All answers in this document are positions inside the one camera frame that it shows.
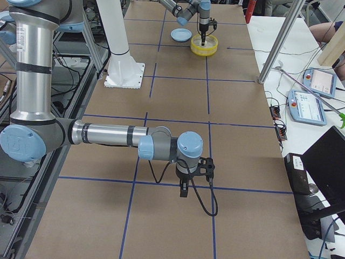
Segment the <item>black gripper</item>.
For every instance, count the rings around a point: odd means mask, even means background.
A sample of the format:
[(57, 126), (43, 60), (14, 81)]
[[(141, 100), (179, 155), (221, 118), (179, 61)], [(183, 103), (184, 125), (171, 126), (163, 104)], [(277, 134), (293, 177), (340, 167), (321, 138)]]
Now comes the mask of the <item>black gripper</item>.
[(177, 177), (180, 180), (180, 197), (188, 197), (189, 182), (192, 176), (190, 174), (177, 172)]
[(205, 41), (205, 38), (206, 38), (206, 32), (208, 31), (209, 29), (209, 24), (206, 23), (206, 24), (202, 24), (202, 23), (199, 23), (199, 31), (201, 33), (201, 41)]

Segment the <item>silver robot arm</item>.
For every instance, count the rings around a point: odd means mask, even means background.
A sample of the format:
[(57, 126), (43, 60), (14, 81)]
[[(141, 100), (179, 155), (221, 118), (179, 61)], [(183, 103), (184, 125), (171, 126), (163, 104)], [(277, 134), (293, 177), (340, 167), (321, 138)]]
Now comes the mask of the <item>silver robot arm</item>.
[(196, 132), (173, 137), (164, 126), (100, 125), (52, 114), (53, 35), (83, 31), (83, 2), (9, 1), (9, 15), (16, 22), (17, 106), (1, 131), (2, 150), (14, 160), (30, 162), (67, 145), (135, 147), (140, 159), (175, 164), (180, 195), (187, 197), (194, 177), (206, 166)]
[(195, 14), (198, 14), (197, 19), (201, 35), (201, 46), (205, 45), (206, 33), (212, 24), (210, 17), (211, 1), (188, 1), (188, 6), (185, 9), (173, 0), (161, 0), (158, 2), (176, 17), (177, 22), (181, 26), (185, 26)]

